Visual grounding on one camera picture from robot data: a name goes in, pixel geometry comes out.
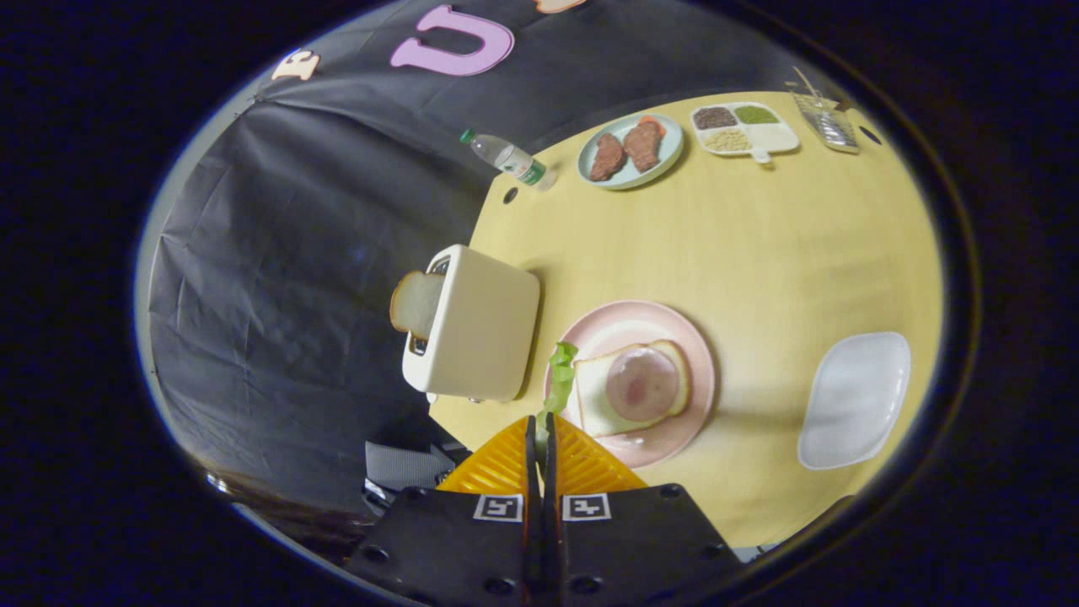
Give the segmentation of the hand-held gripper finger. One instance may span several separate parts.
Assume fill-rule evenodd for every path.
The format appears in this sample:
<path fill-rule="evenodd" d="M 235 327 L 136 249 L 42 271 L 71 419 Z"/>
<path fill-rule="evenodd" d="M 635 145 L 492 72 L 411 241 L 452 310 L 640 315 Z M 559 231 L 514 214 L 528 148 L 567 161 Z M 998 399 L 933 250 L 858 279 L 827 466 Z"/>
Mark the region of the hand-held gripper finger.
<path fill-rule="evenodd" d="M 531 606 L 540 587 L 536 420 L 494 434 L 434 488 L 409 486 L 347 572 L 395 604 Z"/>
<path fill-rule="evenodd" d="M 573 423 L 545 427 L 547 604 L 691 606 L 745 569 L 689 489 L 650 485 Z"/>

